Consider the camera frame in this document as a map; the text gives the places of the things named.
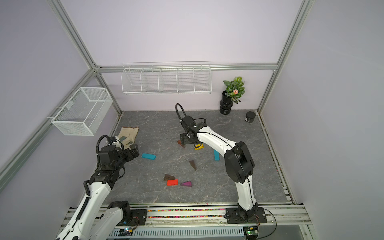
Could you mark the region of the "reddish brown wedge block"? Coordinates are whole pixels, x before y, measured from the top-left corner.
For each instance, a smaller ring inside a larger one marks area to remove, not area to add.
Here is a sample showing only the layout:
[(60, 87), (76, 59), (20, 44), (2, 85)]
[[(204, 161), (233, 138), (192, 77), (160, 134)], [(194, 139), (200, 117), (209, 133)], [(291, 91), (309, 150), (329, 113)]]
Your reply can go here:
[(178, 140), (177, 143), (178, 143), (181, 147), (185, 148), (185, 145), (182, 144), (181, 140)]

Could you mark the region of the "brown wooden wedge block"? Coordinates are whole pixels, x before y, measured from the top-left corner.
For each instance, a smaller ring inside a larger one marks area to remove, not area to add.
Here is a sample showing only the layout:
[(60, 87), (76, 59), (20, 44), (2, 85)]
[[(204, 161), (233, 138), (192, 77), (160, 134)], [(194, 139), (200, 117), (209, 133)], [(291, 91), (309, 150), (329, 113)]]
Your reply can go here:
[(171, 181), (171, 180), (175, 180), (175, 179), (176, 179), (176, 177), (168, 175), (168, 174), (165, 174), (165, 176), (164, 176), (164, 181)]

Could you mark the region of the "teal block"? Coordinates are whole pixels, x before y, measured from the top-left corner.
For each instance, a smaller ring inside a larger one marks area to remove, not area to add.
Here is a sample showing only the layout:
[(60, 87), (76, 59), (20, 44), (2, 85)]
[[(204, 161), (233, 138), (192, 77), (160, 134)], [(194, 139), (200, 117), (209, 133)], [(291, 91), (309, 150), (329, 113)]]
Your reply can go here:
[(215, 161), (219, 161), (220, 160), (220, 154), (216, 150), (214, 150), (214, 158), (215, 158)]
[(142, 158), (148, 159), (148, 160), (155, 160), (156, 157), (157, 157), (156, 155), (152, 155), (152, 154), (146, 154), (146, 153), (142, 154)]

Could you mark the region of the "yellow rectangular block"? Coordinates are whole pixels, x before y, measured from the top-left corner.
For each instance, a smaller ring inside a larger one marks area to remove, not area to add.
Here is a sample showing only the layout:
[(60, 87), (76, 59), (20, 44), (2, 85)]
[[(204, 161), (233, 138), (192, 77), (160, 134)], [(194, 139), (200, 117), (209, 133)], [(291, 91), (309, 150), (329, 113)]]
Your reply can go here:
[(203, 145), (203, 144), (194, 146), (194, 149), (195, 149), (195, 150), (201, 150), (201, 149), (203, 149), (203, 148), (204, 148), (204, 145)]

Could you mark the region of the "red rectangular block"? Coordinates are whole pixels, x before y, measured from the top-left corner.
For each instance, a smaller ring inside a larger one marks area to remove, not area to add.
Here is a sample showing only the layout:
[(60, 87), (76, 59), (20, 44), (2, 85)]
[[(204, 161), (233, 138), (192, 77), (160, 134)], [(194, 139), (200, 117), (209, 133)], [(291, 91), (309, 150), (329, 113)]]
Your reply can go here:
[(177, 179), (167, 180), (167, 186), (177, 186), (179, 184)]

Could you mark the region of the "dark brown wedge block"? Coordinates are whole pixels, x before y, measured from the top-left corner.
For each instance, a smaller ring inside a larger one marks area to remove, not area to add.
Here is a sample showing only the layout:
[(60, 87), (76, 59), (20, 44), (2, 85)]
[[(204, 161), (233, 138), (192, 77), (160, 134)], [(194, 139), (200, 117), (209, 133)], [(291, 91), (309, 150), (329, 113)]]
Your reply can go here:
[(197, 166), (196, 166), (195, 161), (191, 160), (191, 161), (189, 161), (189, 163), (190, 163), (191, 167), (192, 167), (195, 171), (197, 171)]

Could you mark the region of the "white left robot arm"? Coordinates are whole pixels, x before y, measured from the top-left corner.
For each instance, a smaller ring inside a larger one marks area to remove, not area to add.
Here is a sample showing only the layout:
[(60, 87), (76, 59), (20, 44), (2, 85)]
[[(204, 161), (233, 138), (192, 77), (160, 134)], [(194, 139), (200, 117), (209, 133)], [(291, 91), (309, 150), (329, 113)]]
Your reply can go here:
[(56, 237), (57, 240), (106, 240), (123, 220), (132, 219), (128, 201), (109, 204), (102, 218), (94, 225), (97, 214), (126, 172), (125, 164), (140, 155), (138, 145), (125, 148), (118, 137), (102, 135), (96, 144), (97, 168), (89, 180), (83, 182), (86, 194), (75, 214)]

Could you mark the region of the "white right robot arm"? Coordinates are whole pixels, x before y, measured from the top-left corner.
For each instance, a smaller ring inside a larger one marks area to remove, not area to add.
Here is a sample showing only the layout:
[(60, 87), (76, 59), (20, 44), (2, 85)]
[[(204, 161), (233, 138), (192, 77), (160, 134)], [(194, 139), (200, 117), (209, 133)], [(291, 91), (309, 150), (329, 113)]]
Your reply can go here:
[(196, 122), (188, 116), (181, 104), (175, 105), (179, 123), (184, 129), (181, 144), (192, 144), (195, 148), (208, 145), (224, 157), (226, 173), (235, 182), (238, 193), (238, 215), (251, 218), (256, 215), (258, 203), (254, 195), (252, 178), (255, 163), (244, 142), (234, 142), (213, 131), (206, 120)]

